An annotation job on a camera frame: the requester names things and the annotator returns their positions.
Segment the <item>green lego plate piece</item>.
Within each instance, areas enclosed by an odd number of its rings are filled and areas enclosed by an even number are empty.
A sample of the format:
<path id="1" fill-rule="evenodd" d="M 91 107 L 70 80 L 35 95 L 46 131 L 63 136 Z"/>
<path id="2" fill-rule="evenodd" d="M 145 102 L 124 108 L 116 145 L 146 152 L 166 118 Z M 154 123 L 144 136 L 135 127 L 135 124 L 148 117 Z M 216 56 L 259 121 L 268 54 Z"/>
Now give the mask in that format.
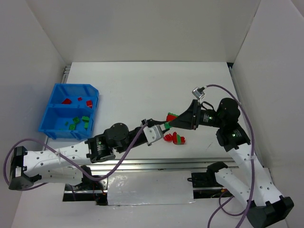
<path id="1" fill-rule="evenodd" d="M 76 125 L 75 124 L 71 124 L 71 125 L 69 125 L 69 130 L 70 131 L 73 131 L 73 130 L 75 130 L 75 128 L 76 128 Z"/>

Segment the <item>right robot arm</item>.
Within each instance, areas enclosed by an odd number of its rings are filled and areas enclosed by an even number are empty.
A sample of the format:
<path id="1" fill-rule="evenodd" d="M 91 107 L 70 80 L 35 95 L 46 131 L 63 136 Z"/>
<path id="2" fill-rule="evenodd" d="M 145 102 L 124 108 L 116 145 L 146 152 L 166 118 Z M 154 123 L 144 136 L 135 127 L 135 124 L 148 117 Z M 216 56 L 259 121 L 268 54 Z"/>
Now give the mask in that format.
<path id="1" fill-rule="evenodd" d="M 220 146 L 231 156 L 247 183 L 239 180 L 228 166 L 217 162 L 208 166 L 212 179 L 226 188 L 244 207 L 244 215 L 255 228 L 266 228 L 284 220 L 294 207 L 275 187 L 255 155 L 253 145 L 238 123 L 240 110 L 237 101 L 223 98 L 217 110 L 206 109 L 197 100 L 178 117 L 169 122 L 171 127 L 195 130 L 199 125 L 216 127 Z"/>

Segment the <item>red arch lego piece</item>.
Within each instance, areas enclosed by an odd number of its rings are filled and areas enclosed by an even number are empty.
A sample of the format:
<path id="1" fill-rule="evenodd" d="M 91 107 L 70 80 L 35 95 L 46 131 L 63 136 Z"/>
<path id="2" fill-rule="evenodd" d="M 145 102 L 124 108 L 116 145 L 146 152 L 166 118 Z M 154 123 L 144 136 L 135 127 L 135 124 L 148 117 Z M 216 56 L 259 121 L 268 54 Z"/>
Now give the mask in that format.
<path id="1" fill-rule="evenodd" d="M 166 142 L 172 142 L 172 135 L 170 133 L 166 134 L 163 139 Z"/>

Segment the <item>green square lego brick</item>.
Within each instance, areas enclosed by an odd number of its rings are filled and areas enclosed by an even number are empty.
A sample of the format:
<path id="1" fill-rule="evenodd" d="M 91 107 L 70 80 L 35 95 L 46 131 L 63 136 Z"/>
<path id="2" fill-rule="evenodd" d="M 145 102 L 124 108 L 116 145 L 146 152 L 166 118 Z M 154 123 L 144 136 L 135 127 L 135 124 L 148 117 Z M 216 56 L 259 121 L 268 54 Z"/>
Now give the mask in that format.
<path id="1" fill-rule="evenodd" d="M 73 122 L 74 122 L 74 124 L 79 124 L 80 123 L 80 119 L 78 117 L 74 117 L 73 118 Z"/>

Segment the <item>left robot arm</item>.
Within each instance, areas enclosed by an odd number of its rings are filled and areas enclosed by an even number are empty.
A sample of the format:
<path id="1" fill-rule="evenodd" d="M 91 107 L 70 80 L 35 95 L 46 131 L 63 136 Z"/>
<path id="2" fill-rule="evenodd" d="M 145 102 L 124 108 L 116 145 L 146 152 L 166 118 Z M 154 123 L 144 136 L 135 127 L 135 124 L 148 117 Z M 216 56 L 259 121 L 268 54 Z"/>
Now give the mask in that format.
<path id="1" fill-rule="evenodd" d="M 44 151 L 29 151 L 15 145 L 10 150 L 12 157 L 6 179 L 9 189 L 26 191 L 46 183 L 77 186 L 107 179 L 132 148 L 162 139 L 167 131 L 164 126 L 165 122 L 142 120 L 141 126 L 130 131 L 127 125 L 115 123 L 102 134 L 83 142 L 58 149 L 46 145 Z M 123 153 L 114 168 L 104 176 L 94 176 L 89 166 L 114 159 L 114 152 Z"/>

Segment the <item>green curved lego piece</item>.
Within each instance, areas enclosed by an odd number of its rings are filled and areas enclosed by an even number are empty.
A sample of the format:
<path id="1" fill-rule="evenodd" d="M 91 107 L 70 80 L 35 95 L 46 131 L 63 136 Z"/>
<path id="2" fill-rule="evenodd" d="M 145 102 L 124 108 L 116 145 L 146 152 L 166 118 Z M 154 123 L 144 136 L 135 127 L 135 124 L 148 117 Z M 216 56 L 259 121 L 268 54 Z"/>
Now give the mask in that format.
<path id="1" fill-rule="evenodd" d="M 82 121 L 84 122 L 84 128 L 87 130 L 89 127 L 89 122 L 90 122 L 90 117 L 88 116 L 83 116 Z"/>

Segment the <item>red rounded lego block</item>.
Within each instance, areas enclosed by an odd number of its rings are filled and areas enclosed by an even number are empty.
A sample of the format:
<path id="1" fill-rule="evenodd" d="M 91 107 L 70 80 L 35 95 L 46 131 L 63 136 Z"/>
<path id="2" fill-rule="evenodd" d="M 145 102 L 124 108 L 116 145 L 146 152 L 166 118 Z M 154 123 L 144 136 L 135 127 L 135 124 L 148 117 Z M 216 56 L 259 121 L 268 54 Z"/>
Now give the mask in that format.
<path id="1" fill-rule="evenodd" d="M 171 122 L 173 121 L 174 119 L 176 119 L 178 117 L 177 114 L 173 114 L 173 113 L 168 113 L 167 116 L 166 116 L 166 122 Z"/>

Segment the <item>red green striped rounded lego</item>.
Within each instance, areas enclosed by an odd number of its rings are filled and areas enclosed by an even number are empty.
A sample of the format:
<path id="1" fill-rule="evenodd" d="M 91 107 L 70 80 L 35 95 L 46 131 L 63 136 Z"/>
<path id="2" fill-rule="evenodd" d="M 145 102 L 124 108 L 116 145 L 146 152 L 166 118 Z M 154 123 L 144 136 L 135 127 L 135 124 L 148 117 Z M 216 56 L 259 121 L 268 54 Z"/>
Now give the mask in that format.
<path id="1" fill-rule="evenodd" d="M 172 142 L 175 145 L 184 145 L 186 143 L 185 137 L 180 136 L 179 134 L 177 134 L 176 132 L 174 132 L 172 134 Z"/>

